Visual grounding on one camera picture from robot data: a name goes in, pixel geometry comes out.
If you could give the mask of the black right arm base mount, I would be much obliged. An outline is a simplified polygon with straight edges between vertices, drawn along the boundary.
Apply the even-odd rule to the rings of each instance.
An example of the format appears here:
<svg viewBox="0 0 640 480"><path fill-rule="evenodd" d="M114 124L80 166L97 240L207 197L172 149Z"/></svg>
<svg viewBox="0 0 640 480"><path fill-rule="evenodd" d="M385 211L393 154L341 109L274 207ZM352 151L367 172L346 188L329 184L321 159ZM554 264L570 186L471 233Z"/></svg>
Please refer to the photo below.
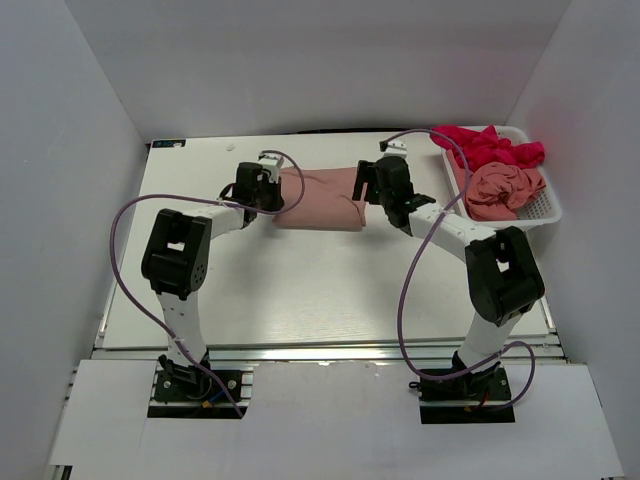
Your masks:
<svg viewBox="0 0 640 480"><path fill-rule="evenodd" d="M515 422L506 371L431 381L420 378L408 388L417 394L423 425L510 424Z"/></svg>

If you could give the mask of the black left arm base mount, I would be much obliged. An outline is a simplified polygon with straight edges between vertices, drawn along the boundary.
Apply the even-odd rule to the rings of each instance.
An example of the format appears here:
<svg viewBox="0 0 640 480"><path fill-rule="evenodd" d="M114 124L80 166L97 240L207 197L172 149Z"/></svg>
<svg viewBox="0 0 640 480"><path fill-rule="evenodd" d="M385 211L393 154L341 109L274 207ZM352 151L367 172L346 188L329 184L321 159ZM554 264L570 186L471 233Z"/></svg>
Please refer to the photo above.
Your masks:
<svg viewBox="0 0 640 480"><path fill-rule="evenodd" d="M251 398L253 373L242 370L217 370L239 410L245 413ZM208 379L195 391L182 388L170 375L157 369L153 380L147 417L151 419L239 420L240 416L221 389Z"/></svg>

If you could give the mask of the dusty pink t shirt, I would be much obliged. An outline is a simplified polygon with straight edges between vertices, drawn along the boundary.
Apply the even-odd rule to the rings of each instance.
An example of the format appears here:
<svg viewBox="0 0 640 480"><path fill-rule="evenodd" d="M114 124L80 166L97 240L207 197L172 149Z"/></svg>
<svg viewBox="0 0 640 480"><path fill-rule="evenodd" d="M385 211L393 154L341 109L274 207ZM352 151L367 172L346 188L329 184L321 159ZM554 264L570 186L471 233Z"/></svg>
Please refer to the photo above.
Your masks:
<svg viewBox="0 0 640 480"><path fill-rule="evenodd" d="M303 170L302 200L272 223L284 229L361 231L366 204L352 199L356 172L355 167Z"/></svg>

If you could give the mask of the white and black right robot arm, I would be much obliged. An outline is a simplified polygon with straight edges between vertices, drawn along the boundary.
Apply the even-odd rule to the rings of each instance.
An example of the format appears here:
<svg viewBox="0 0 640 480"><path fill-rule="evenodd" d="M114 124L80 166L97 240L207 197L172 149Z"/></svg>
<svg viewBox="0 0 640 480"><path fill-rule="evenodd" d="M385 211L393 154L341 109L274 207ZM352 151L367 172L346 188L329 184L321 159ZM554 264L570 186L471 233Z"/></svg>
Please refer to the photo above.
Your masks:
<svg viewBox="0 0 640 480"><path fill-rule="evenodd" d="M517 227L496 230L476 224L451 213L435 199L416 193L408 164L397 155L376 162L361 160L353 198L381 206L393 227L422 241L401 287L397 307L397 337L406 365L425 381L451 381L459 396L477 397L486 389L487 375L496 369L501 356L517 345L507 342L513 328L545 293L526 235ZM404 342L403 311L409 284L429 244L464 263L474 308L469 331L454 353L452 371L446 375L416 368Z"/></svg>

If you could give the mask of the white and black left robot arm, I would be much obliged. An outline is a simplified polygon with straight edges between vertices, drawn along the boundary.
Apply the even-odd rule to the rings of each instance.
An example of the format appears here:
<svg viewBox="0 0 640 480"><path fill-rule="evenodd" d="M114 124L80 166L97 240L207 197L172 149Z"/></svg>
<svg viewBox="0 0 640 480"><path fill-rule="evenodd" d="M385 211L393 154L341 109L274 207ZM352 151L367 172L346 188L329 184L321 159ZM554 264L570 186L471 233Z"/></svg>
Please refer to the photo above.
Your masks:
<svg viewBox="0 0 640 480"><path fill-rule="evenodd" d="M204 342L198 308L198 290L208 272L210 243L244 229L259 210L278 212L284 207L280 170L284 159L265 154L256 162L242 162L235 182L223 189L221 199L236 207L207 206L190 212L158 212L141 264L172 331L168 351L159 358L171 382L188 398L199 399L211 387L209 353Z"/></svg>

